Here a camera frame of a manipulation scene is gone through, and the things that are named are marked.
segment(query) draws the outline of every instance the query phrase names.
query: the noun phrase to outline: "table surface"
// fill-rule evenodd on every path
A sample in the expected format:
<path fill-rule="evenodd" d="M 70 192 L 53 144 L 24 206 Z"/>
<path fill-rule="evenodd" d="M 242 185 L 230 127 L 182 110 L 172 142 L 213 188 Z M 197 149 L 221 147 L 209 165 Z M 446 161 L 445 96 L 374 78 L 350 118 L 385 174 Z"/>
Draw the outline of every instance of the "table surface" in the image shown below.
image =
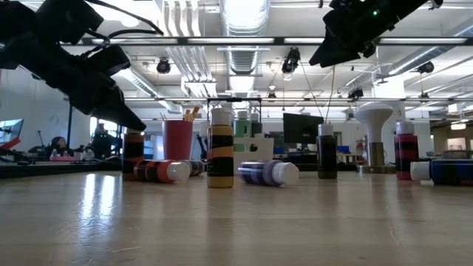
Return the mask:
<path fill-rule="evenodd" d="M 1 265 L 472 265 L 472 188 L 354 173 L 235 183 L 0 180 Z"/>

